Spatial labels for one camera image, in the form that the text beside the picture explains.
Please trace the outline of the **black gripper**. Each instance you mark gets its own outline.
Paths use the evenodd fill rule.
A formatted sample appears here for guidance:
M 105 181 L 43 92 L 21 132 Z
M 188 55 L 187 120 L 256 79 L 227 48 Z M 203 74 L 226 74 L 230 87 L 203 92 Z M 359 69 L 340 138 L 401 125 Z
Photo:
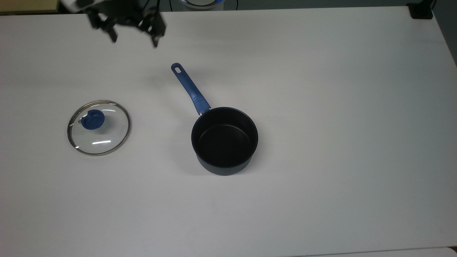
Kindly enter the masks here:
M 85 13 L 92 28 L 101 29 L 113 43 L 117 41 L 114 25 L 119 24 L 145 32 L 157 48 L 166 31 L 159 3 L 159 0 L 77 0 L 76 11 Z

